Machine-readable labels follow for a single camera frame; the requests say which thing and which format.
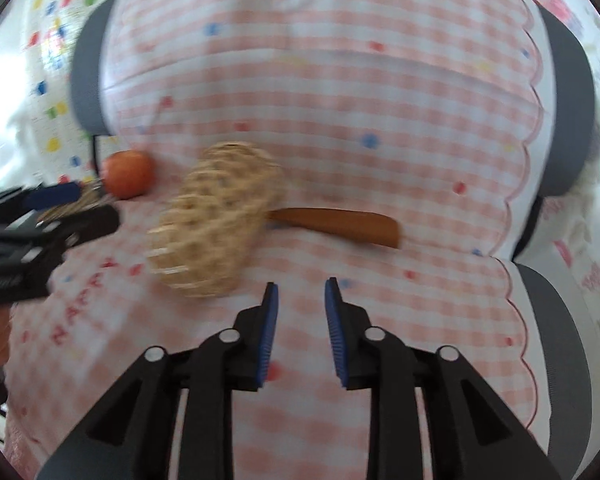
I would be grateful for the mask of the pink fluffy trash bin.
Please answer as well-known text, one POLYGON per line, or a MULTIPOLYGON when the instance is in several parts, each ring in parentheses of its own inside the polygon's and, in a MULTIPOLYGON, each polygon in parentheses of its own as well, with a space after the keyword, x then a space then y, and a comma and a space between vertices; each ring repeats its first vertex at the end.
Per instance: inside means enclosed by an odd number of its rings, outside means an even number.
POLYGON ((13 418, 6 419, 3 453, 20 477, 26 480, 34 480, 50 457, 42 445, 30 438, 13 418))

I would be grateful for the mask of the orange brown leather strip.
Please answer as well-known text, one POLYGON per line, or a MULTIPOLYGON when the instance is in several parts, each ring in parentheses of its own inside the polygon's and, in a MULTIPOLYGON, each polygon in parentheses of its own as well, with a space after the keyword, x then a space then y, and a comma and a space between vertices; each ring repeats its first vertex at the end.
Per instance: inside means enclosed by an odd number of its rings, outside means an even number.
POLYGON ((399 248, 401 229, 393 218, 368 211, 332 208, 283 208, 268 218, 285 226, 307 229, 351 242, 399 248))

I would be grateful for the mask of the grey office chair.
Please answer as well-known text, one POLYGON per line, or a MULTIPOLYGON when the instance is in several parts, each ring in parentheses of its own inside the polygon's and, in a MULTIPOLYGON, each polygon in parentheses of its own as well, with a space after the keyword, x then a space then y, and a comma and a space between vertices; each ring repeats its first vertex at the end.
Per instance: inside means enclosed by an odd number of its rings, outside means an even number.
MULTIPOLYGON (((91 138, 109 133, 98 96, 99 62, 115 1, 106 0, 87 19, 71 62, 71 102, 78 123, 87 128, 91 138)), ((595 91, 584 50, 576 36, 545 6, 537 3, 535 7, 540 11, 550 43, 557 108, 552 147, 530 219, 514 251, 515 257, 530 247, 541 207, 551 197, 566 194, 576 182, 588 158, 594 129, 595 91)), ((580 467, 592 424, 591 378, 584 345, 556 286, 524 263, 519 263, 517 268, 539 322, 547 365, 552 406, 548 458, 562 478, 570 479, 580 467)))

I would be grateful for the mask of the woven straw scrubber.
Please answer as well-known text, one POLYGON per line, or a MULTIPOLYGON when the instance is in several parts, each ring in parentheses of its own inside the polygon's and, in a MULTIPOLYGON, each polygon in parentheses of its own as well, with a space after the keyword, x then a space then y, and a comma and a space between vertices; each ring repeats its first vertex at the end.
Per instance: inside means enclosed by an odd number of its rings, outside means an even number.
POLYGON ((187 297, 229 294, 283 197, 282 168, 266 151, 213 145, 147 233, 152 274, 187 297))

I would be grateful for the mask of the pink checkered chair cover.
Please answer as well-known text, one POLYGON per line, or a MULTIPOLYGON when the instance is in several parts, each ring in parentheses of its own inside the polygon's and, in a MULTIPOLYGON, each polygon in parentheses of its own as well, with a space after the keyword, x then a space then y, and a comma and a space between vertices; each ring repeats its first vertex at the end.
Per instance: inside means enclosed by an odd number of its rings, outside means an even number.
POLYGON ((195 347, 274 282, 272 377, 234 397, 237 477, 362 478, 370 397, 336 377, 328 278, 408 344, 459 348, 547 445, 539 331, 509 260, 552 137, 532 0, 118 0, 100 66, 106 124, 157 182, 15 313, 8 418, 50 456, 147 347, 195 347), (396 219, 400 248, 269 229, 230 295, 170 289, 147 231, 220 142, 268 152, 289 207, 396 219))

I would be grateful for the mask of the polka dot wall cloth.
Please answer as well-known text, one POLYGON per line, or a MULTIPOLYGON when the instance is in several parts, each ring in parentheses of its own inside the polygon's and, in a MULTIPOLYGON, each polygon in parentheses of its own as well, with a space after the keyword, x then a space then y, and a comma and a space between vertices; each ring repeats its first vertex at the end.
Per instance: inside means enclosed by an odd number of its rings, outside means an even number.
POLYGON ((69 73, 86 19, 105 0, 10 0, 0 15, 0 188, 92 180, 69 73))

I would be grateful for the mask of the orange fruit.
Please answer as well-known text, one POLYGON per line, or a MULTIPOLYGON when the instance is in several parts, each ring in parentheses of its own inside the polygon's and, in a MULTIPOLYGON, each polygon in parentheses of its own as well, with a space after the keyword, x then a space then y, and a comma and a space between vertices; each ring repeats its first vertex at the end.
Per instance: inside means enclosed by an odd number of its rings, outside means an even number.
POLYGON ((155 182, 155 162, 146 153, 129 150, 117 152, 102 163, 102 183, 118 200, 146 194, 155 182))

